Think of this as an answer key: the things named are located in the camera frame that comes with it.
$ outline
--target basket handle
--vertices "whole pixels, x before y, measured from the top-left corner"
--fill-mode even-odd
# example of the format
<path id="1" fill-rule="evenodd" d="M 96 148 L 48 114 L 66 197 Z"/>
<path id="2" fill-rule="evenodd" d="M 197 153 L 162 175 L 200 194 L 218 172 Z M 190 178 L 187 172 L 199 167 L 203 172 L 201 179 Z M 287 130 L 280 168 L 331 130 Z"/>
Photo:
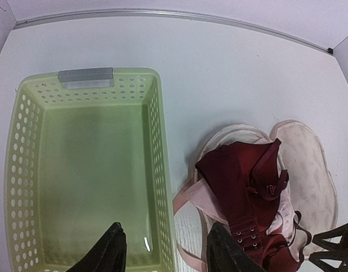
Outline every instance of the basket handle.
<path id="1" fill-rule="evenodd" d="M 60 71 L 58 80 L 66 89 L 114 86 L 111 67 Z"/>

